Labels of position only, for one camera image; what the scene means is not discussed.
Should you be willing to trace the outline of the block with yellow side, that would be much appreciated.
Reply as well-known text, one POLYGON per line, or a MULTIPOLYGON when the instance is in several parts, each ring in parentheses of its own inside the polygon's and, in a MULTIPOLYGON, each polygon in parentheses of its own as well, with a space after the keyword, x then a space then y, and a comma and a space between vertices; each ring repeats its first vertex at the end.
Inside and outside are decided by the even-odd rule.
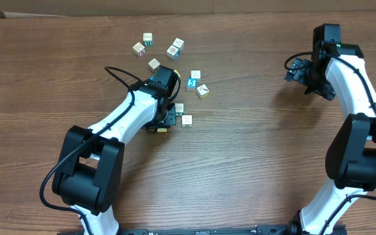
POLYGON ((158 132, 158 133, 166 133, 167 130, 168 130, 167 128, 158 128, 158 129, 157 129, 157 132, 158 132))

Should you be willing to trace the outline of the wooden block green side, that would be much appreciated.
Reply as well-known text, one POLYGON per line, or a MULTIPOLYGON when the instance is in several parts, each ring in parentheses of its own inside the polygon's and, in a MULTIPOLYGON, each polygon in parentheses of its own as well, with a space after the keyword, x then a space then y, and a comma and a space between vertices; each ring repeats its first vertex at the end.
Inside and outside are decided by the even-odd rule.
POLYGON ((183 103, 176 103, 175 104, 175 113, 177 116, 184 115, 184 104, 183 103))

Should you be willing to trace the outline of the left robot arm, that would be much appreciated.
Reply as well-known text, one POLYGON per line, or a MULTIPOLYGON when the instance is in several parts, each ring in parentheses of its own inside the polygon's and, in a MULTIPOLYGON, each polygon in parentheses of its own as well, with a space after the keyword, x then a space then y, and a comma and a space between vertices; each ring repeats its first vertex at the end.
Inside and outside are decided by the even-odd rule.
POLYGON ((64 206, 59 211, 78 215, 81 234, 119 234, 112 203, 119 191, 125 146, 140 130, 156 133, 176 124, 174 99, 180 90, 179 73, 160 66, 153 78, 127 86, 125 100, 104 119, 88 128, 71 127, 54 168, 52 191, 64 206))

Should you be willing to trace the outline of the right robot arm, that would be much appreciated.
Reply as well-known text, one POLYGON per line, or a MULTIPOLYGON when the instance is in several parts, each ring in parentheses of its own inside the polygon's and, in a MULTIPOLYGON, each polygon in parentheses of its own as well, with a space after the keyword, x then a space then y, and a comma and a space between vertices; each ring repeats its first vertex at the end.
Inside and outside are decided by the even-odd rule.
POLYGON ((338 99, 344 122, 326 152, 328 176, 313 200, 299 210, 283 234, 345 234, 336 223, 359 198, 375 200, 376 92, 357 44, 344 44, 338 24, 313 30, 313 46, 285 61, 285 80, 306 86, 331 101, 338 99))

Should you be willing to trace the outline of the wooden block red drawing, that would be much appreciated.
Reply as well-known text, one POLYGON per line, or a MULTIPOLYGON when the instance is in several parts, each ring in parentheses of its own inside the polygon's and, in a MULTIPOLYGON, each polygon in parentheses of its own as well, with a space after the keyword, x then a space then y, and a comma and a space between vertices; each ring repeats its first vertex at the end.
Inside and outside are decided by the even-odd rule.
POLYGON ((182 127, 184 128, 192 127, 193 125, 192 115, 182 115, 181 124, 182 124, 182 127))

